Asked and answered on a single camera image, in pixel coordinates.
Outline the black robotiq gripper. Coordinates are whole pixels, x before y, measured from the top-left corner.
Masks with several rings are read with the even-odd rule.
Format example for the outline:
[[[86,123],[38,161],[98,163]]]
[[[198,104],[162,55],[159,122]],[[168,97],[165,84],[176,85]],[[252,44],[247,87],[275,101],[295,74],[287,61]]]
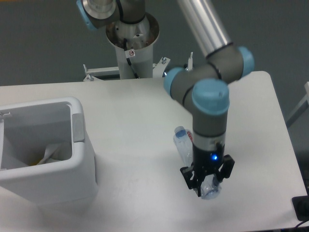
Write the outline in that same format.
[[[190,167],[182,167],[181,174],[189,189],[193,189],[201,197],[201,184],[206,176],[214,175],[219,183],[228,179],[232,173],[235,161],[230,155],[224,155],[225,145],[217,143],[215,149],[203,150],[195,144],[193,148],[193,163]]]

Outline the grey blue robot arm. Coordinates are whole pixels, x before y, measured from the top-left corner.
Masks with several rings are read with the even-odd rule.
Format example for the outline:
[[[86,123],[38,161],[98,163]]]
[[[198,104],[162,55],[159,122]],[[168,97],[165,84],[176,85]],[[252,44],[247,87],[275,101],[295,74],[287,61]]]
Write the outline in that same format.
[[[193,118],[193,135],[175,129],[174,143],[183,160],[180,169],[189,189],[202,199],[215,198],[220,183],[229,178],[234,160],[224,153],[228,85],[254,69],[252,53],[236,47],[209,0],[180,0],[178,5],[206,59],[199,68],[173,68],[164,89]],[[143,0],[79,0],[81,16],[90,30],[106,29],[114,46],[121,79],[154,77],[153,44],[159,35],[157,20],[146,12]]]

